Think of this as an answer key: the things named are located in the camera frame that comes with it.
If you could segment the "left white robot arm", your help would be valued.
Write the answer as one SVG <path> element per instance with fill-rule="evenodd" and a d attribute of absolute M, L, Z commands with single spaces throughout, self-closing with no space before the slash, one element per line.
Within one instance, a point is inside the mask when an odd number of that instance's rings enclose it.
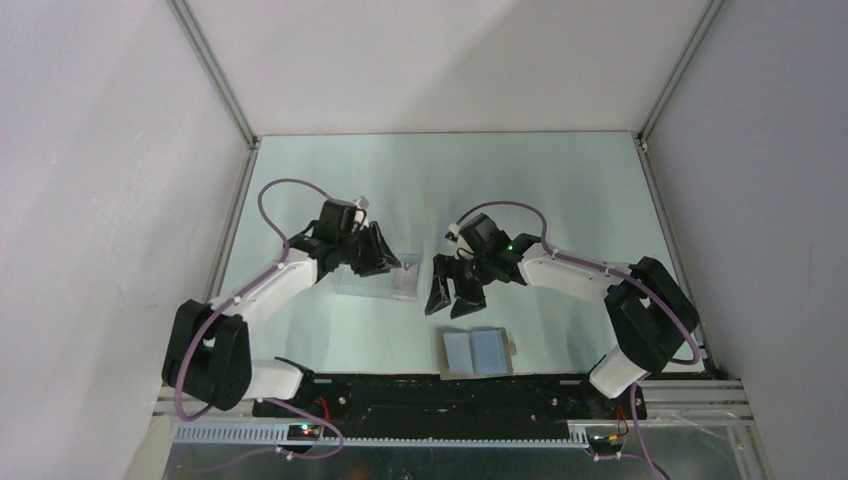
<path fill-rule="evenodd" d="M 289 241 L 283 259 L 230 297 L 206 303 L 187 300 L 176 311 L 162 368 L 163 382 L 218 410 L 245 399 L 277 398 L 292 416 L 316 403 L 304 382 L 310 370 L 283 357 L 260 358 L 251 337 L 299 293 L 341 266 L 360 277 L 400 267 L 377 222 L 367 217 L 368 201 L 329 199 L 320 215 Z"/>

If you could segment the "clear plastic card box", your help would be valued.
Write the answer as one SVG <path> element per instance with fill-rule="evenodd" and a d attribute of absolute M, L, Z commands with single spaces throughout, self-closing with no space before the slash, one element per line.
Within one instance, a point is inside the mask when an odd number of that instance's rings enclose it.
<path fill-rule="evenodd" d="M 399 253 L 397 254 L 397 258 L 401 261 L 401 264 L 404 261 L 410 261 L 414 258 L 420 260 L 420 270 L 418 277 L 419 284 L 422 256 L 420 254 L 413 253 Z M 391 299 L 399 301 L 416 301 L 418 298 L 418 290 L 416 297 L 399 296 L 395 293 L 393 280 L 395 277 L 395 271 L 397 269 L 393 269 L 385 274 L 362 278 L 354 274 L 349 267 L 345 266 L 341 268 L 336 274 L 334 282 L 334 291 L 340 295 Z"/>

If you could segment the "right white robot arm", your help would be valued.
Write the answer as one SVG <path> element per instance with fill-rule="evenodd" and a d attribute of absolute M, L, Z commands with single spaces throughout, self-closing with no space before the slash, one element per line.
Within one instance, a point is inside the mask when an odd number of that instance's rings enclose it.
<path fill-rule="evenodd" d="M 558 291 L 605 308 L 616 345 L 589 372 L 581 392 L 585 411 L 606 418 L 622 393 L 662 372 L 682 345 L 700 359 L 692 336 L 700 316 L 666 267 L 652 257 L 636 263 L 590 260 L 556 249 L 537 235 L 509 236 L 488 215 L 449 227 L 450 255 L 433 258 L 424 312 L 448 309 L 453 319 L 483 310 L 493 282 Z"/>

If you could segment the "grey felt card holder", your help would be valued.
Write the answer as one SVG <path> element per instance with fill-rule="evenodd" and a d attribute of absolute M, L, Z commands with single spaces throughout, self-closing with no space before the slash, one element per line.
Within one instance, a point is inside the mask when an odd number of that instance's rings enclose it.
<path fill-rule="evenodd" d="M 444 381 L 509 377 L 517 350 L 503 327 L 440 327 L 436 333 L 439 377 Z"/>

